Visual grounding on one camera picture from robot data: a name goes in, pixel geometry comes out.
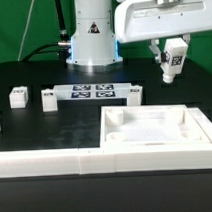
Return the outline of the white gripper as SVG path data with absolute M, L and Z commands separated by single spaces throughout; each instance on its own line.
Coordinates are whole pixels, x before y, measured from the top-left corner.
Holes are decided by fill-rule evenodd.
M 121 43 L 151 40 L 148 48 L 155 62 L 163 64 L 166 53 L 158 47 L 162 37 L 182 36 L 184 53 L 189 33 L 212 30 L 212 0 L 116 0 L 114 26 Z

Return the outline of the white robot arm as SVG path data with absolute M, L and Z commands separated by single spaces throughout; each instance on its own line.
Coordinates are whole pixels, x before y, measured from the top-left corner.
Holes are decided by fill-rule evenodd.
M 164 38 L 187 48 L 190 35 L 212 30 L 212 0 L 74 0 L 76 31 L 68 64 L 94 68 L 122 60 L 117 46 L 148 40 L 158 63 Z

